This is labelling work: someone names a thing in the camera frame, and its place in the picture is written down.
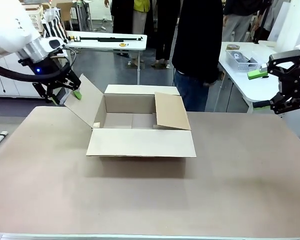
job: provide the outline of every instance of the beige table surface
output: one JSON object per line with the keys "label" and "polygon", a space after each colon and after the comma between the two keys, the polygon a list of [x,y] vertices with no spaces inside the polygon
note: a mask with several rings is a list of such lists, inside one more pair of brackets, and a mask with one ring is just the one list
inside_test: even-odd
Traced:
{"label": "beige table surface", "polygon": [[37,107],[0,147],[0,232],[300,237],[300,140],[275,115],[189,113],[197,158],[90,158]]}

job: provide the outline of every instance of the open cardboard box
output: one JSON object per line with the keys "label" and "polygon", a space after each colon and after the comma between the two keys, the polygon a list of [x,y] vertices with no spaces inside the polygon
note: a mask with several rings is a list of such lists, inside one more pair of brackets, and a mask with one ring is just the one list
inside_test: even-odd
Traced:
{"label": "open cardboard box", "polygon": [[80,80],[82,99],[72,92],[64,105],[92,128],[87,156],[196,157],[176,87],[108,85],[103,94]]}

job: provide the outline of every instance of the table leg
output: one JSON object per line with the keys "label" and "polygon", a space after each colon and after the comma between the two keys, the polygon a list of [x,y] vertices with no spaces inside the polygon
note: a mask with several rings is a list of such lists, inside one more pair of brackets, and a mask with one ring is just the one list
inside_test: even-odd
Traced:
{"label": "table leg", "polygon": [[83,29],[82,29],[82,24],[81,24],[81,9],[80,9],[80,7],[79,7],[79,4],[77,3],[76,4],[76,18],[78,19],[78,25],[79,25],[79,29],[80,29],[80,32],[82,32],[83,31]]}
{"label": "table leg", "polygon": [[94,27],[92,25],[92,16],[91,16],[91,10],[90,10],[90,4],[88,3],[88,11],[89,11],[89,16],[90,16],[90,26],[91,26],[91,32],[94,30]]}
{"label": "table leg", "polygon": [[73,63],[72,56],[71,56],[71,51],[70,50],[66,50],[66,54],[68,55],[69,64],[71,65]]}
{"label": "table leg", "polygon": [[71,21],[71,19],[69,20],[69,23],[70,23],[70,30],[73,31],[73,30],[74,30],[74,26],[72,26],[72,21]]}
{"label": "table leg", "polygon": [[224,82],[225,82],[225,80],[228,80],[228,78],[229,78],[229,75],[228,75],[228,73],[227,73],[227,72],[225,72],[225,73],[224,73],[224,76],[223,76],[223,79],[222,79],[222,82],[221,82],[221,85],[220,85],[220,89],[219,89],[218,95],[217,95],[217,97],[216,97],[216,101],[215,101],[215,105],[214,105],[213,112],[215,112],[215,111],[216,111],[216,109],[217,109],[217,105],[218,105],[218,102],[219,102],[219,98],[220,98],[221,89],[222,89],[222,88],[223,88],[223,86],[224,86]]}
{"label": "table leg", "polygon": [[138,51],[138,69],[137,69],[137,83],[138,85],[140,85],[140,71],[141,71],[141,68],[140,68],[140,61],[141,61],[141,51]]}
{"label": "table leg", "polygon": [[229,107],[229,103],[230,103],[230,97],[231,97],[231,93],[232,93],[232,89],[234,88],[234,83],[232,82],[231,84],[231,90],[230,90],[230,94],[229,94],[229,99],[228,99],[228,104],[226,105],[226,110],[225,112],[227,113],[228,112],[228,107]]}

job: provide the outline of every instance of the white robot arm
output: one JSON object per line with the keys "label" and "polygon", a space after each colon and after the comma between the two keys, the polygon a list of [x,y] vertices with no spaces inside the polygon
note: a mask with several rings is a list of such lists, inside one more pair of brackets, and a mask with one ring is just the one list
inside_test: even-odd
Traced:
{"label": "white robot arm", "polygon": [[35,75],[27,75],[0,67],[0,76],[32,82],[42,98],[59,104],[54,89],[77,90],[81,81],[66,63],[62,67],[54,58],[65,47],[58,37],[42,38],[19,0],[0,0],[0,58],[16,53],[23,66]]}

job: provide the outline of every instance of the floor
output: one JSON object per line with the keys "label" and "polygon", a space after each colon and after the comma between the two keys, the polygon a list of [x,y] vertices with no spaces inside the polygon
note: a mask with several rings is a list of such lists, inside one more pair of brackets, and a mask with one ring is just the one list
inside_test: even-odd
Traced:
{"label": "floor", "polygon": [[[107,32],[110,32],[112,29],[110,22],[105,23],[103,26],[106,27]],[[145,63],[145,68],[141,70],[140,82],[142,85],[172,85],[173,66],[170,69],[153,69],[151,63],[155,59],[154,49],[144,51],[142,58]],[[95,86],[104,91],[108,84],[137,84],[137,70],[128,68],[127,63],[127,58],[110,52],[82,51],[77,55],[73,69],[78,76],[84,74]],[[206,106],[207,112],[214,111],[220,85],[221,81],[218,81],[210,88]],[[231,113],[246,113],[248,110],[246,103],[236,87],[233,87],[231,91],[231,85],[230,81],[224,83],[216,111],[226,112],[227,110],[227,112]],[[41,99],[0,98],[0,132],[8,131],[11,134],[33,108],[44,105],[47,105],[47,103]]]}

